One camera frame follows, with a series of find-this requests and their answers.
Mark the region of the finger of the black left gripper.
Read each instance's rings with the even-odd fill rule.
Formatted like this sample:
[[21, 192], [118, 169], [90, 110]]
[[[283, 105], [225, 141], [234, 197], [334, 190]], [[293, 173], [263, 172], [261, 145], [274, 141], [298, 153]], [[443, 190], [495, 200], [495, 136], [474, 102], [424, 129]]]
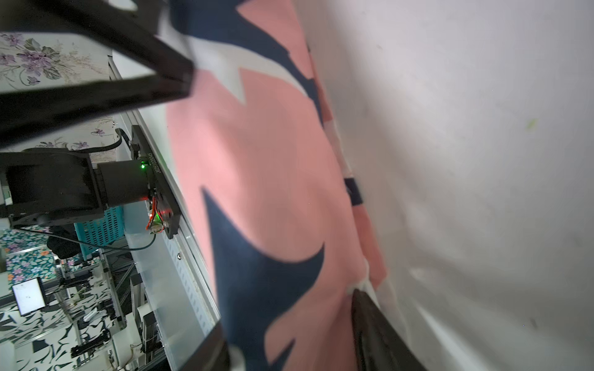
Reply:
[[192, 81], [192, 74], [180, 80], [153, 75], [2, 94], [1, 147], [96, 117], [184, 99]]
[[16, 32], [76, 33], [171, 80], [190, 81], [193, 63], [105, 1], [14, 1]]

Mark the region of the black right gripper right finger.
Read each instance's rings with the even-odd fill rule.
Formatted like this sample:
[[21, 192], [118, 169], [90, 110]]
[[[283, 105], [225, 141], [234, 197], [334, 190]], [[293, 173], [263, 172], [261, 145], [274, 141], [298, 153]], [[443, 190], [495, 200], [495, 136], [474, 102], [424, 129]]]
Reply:
[[353, 293], [351, 320], [357, 369], [361, 371], [426, 371], [371, 297]]

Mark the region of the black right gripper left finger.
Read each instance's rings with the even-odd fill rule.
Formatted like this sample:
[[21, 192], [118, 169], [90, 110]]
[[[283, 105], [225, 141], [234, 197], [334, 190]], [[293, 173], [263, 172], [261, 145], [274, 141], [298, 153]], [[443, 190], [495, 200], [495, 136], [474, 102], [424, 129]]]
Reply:
[[230, 371], [230, 353], [221, 322], [210, 331], [182, 371]]

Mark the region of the pink patterned garment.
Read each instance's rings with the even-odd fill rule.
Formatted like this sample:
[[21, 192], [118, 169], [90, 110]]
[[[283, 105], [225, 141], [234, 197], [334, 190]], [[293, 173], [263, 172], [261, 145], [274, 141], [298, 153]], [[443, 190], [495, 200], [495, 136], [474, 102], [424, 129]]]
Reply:
[[386, 278], [290, 1], [171, 1], [194, 64], [166, 107], [176, 175], [244, 370], [355, 370], [356, 290]]

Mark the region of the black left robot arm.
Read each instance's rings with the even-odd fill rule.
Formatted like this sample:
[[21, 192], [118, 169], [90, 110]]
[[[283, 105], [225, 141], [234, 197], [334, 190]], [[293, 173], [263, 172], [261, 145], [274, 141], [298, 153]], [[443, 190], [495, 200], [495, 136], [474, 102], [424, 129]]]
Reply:
[[73, 224], [100, 218], [110, 207], [149, 201], [166, 230], [176, 232], [179, 204], [139, 126], [126, 139], [128, 161], [95, 165], [88, 148], [8, 150], [93, 118], [188, 97], [193, 64], [156, 37], [160, 9], [158, 1], [140, 1], [135, 11], [105, 1], [2, 2], [4, 31], [85, 36], [151, 70], [146, 77], [1, 95], [1, 216], [10, 227]]

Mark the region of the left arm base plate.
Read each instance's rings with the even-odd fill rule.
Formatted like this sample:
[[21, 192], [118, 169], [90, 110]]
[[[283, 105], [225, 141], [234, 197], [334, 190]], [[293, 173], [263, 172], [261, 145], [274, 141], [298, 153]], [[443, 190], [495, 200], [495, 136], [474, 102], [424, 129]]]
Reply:
[[172, 240], [179, 232], [182, 210], [157, 159], [149, 140], [140, 125], [131, 128], [131, 156], [141, 162], [141, 170], [148, 176], [151, 223], [148, 228], [160, 225], [167, 238]]

